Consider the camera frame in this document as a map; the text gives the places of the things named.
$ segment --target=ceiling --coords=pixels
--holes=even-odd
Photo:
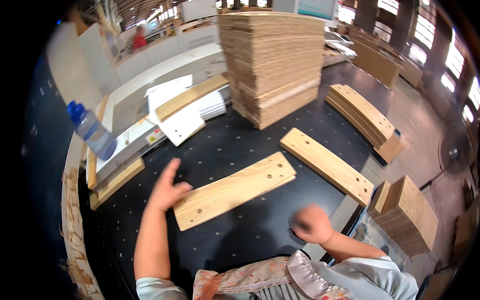
[[[123,19],[120,23],[122,30],[141,20],[147,19],[161,4],[165,9],[167,2],[169,2],[170,7],[183,2],[183,0],[176,0],[176,3],[173,3],[174,1],[175,0],[115,0],[118,13]]]

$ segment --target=plastic bottle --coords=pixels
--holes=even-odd
[[[95,113],[75,101],[68,104],[67,112],[75,125],[75,132],[95,155],[102,160],[109,159],[117,148],[117,139],[100,124]]]

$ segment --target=hand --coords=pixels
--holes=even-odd
[[[163,169],[160,178],[155,182],[155,186],[150,194],[150,199],[148,199],[149,206],[166,212],[180,200],[186,192],[193,189],[193,187],[186,182],[173,185],[173,179],[177,175],[180,162],[181,160],[175,157]]]
[[[302,229],[296,225],[292,228],[293,231],[297,237],[308,243],[323,244],[334,233],[327,214],[315,204],[310,204],[298,211],[295,215],[295,221],[302,223],[306,228]]]

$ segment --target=blue bottle cap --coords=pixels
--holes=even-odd
[[[67,105],[67,112],[72,122],[76,125],[83,119],[85,107],[81,103],[76,104],[75,101],[72,101]]]

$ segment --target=black worktable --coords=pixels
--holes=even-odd
[[[173,157],[182,159],[175,181],[187,181],[198,188],[282,151],[279,140],[297,127],[360,171],[372,145],[324,103],[330,84],[350,85],[386,115],[392,95],[388,88],[349,62],[330,66],[323,69],[316,101],[263,131],[227,106],[226,114],[207,122],[181,146],[166,141],[145,155],[145,169],[100,209],[82,209],[87,255],[102,291],[131,298],[129,289],[135,295],[132,258],[142,211],[160,172]],[[288,229],[288,218],[296,210],[317,203],[328,215],[335,211],[344,194],[292,155],[283,153],[297,171],[294,181],[184,232],[179,231],[173,212],[167,213],[174,282],[188,288],[198,269],[226,271],[290,255],[304,245]],[[117,285],[120,289],[112,291]]]

